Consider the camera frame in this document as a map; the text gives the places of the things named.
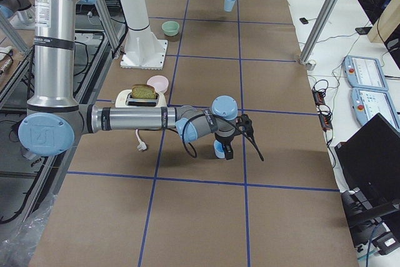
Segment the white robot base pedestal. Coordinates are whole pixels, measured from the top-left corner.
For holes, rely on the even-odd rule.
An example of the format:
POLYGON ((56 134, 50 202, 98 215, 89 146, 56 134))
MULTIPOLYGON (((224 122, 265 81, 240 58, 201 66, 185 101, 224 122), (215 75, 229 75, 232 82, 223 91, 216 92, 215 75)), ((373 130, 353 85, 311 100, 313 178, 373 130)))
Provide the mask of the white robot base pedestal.
POLYGON ((145 0, 120 0, 128 32, 122 68, 163 68, 168 42, 151 31, 145 0))

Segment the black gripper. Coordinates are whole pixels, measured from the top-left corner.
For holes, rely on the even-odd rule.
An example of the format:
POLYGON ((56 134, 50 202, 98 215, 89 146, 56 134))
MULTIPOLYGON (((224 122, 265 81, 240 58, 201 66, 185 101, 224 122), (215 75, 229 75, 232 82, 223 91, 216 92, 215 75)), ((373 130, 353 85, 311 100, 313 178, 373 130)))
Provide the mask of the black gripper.
POLYGON ((226 160, 233 159, 234 152, 231 146, 231 143, 235 137, 234 134, 230 134, 229 136, 221 136, 220 134, 214 134, 217 141, 222 144, 222 150, 224 151, 224 157, 226 160))

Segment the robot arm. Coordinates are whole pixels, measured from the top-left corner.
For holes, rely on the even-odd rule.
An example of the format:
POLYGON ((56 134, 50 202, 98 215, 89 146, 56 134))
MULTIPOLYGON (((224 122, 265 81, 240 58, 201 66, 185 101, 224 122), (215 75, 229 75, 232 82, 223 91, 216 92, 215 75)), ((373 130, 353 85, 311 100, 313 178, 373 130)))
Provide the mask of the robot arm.
POLYGON ((128 106, 99 108, 79 100, 76 77, 76 8, 80 0, 35 0, 34 93, 18 138, 39 156, 56 156, 81 136, 117 129, 176 129, 183 143, 213 134, 214 151, 234 156, 231 143, 241 134, 237 102, 217 97, 206 109, 128 106))

